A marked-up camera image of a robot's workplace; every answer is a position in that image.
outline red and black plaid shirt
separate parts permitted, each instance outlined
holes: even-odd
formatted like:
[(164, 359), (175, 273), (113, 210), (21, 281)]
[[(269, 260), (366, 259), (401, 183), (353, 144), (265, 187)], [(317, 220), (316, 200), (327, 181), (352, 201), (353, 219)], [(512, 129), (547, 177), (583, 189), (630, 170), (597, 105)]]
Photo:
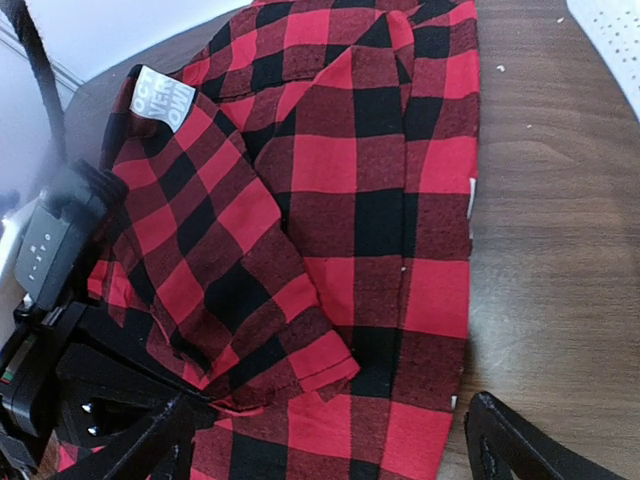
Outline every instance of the red and black plaid shirt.
[(131, 192), (90, 289), (215, 398), (194, 480), (436, 477), (468, 331), (476, 18), (253, 4), (171, 74), (197, 89), (175, 134), (130, 112), (130, 74), (105, 165)]

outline plaid fabric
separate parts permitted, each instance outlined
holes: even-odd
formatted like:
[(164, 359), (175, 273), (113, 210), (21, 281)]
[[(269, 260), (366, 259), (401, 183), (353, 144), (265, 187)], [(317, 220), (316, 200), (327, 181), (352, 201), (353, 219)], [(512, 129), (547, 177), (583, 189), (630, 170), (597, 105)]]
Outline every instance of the plaid fabric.
[(139, 71), (89, 284), (215, 398), (192, 478), (435, 478), (468, 333), (474, 2), (255, 3), (171, 74), (197, 89), (176, 134), (129, 111)]

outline white perforated object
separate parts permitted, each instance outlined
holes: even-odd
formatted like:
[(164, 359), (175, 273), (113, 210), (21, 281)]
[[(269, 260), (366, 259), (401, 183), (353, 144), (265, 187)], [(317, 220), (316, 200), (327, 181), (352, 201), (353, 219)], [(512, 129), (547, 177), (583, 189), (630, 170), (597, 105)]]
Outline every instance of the white perforated object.
[(640, 0), (567, 0), (640, 120)]

